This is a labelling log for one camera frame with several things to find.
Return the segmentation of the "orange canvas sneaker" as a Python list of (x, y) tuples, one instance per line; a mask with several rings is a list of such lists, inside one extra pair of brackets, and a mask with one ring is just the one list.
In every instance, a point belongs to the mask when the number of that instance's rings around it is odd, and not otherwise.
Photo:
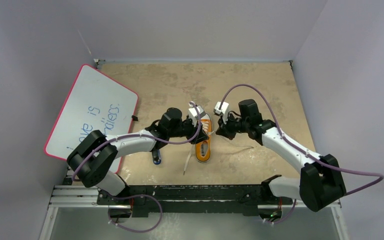
[(211, 157), (211, 134), (213, 132), (212, 119), (208, 113), (201, 118), (201, 125), (204, 132), (209, 135), (208, 140), (204, 140), (195, 145), (195, 157), (198, 162), (205, 163)]

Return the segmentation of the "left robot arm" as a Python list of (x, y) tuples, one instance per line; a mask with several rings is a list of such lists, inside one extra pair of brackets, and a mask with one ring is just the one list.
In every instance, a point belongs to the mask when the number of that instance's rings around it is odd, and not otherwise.
[(86, 188), (98, 187), (109, 194), (118, 205), (129, 199), (128, 184), (110, 171), (115, 159), (130, 154), (153, 152), (171, 145), (171, 138), (185, 138), (184, 144), (197, 144), (209, 139), (203, 118), (207, 113), (201, 106), (188, 109), (186, 119), (178, 108), (168, 108), (159, 120), (138, 132), (122, 135), (105, 135), (100, 130), (91, 131), (66, 159)]

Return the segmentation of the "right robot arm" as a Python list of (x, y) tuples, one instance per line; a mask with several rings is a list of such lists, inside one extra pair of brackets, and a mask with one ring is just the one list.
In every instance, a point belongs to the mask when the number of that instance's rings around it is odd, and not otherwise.
[(286, 197), (302, 201), (308, 209), (317, 212), (346, 195), (342, 174), (336, 170), (339, 164), (333, 155), (322, 156), (290, 138), (274, 121), (263, 119), (253, 99), (242, 100), (238, 106), (239, 117), (234, 117), (228, 103), (216, 103), (213, 109), (219, 117), (216, 135), (233, 140), (236, 134), (247, 134), (299, 173), (299, 178), (278, 175), (263, 181), (260, 196), (264, 202), (272, 204)]

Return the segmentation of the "blue black stapler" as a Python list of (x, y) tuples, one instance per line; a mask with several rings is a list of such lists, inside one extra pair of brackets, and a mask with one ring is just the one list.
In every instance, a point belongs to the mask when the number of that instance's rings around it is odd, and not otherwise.
[(154, 165), (159, 165), (162, 162), (162, 157), (159, 149), (155, 149), (151, 152), (152, 162)]

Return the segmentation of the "pink framed whiteboard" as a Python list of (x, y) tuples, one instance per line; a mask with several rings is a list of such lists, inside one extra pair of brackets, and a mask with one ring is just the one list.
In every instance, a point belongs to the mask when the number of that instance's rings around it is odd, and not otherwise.
[(139, 96), (94, 67), (81, 66), (44, 146), (61, 160), (94, 130), (105, 135), (127, 134)]

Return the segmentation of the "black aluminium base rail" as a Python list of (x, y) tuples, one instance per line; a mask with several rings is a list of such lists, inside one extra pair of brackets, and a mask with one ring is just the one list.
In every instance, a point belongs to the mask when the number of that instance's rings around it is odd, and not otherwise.
[(133, 218), (150, 213), (241, 214), (276, 218), (293, 200), (275, 197), (263, 184), (239, 185), (131, 185), (128, 196), (115, 199), (97, 187), (59, 185), (54, 187), (51, 207), (110, 208), (131, 212)]

